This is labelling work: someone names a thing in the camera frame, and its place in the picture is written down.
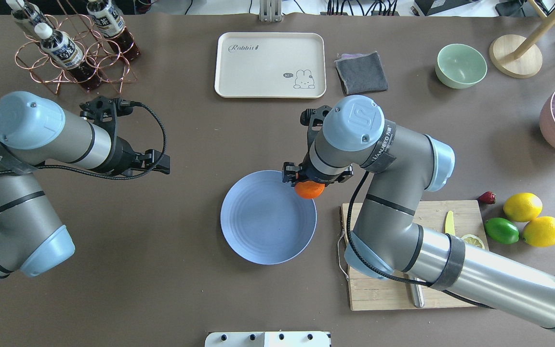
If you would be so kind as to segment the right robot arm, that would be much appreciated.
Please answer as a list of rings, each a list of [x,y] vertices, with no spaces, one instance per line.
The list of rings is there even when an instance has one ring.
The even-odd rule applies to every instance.
[[[484,232],[472,200],[423,201],[441,189],[455,165],[453,149],[427,134],[385,118],[366,96],[308,108],[307,150],[300,164],[283,164],[293,187],[344,182],[353,166],[372,175],[361,204],[344,205],[345,258],[370,278],[422,286],[496,309],[555,333],[555,275],[470,244],[468,231]]]

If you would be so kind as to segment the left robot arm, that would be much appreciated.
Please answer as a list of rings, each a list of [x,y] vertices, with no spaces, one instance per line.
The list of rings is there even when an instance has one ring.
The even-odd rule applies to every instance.
[[[35,172],[60,169],[107,180],[170,173],[160,151],[135,151],[118,135],[118,118],[145,104],[99,96],[79,116],[29,92],[0,99],[0,280],[20,271],[43,274],[75,252],[75,244]]]

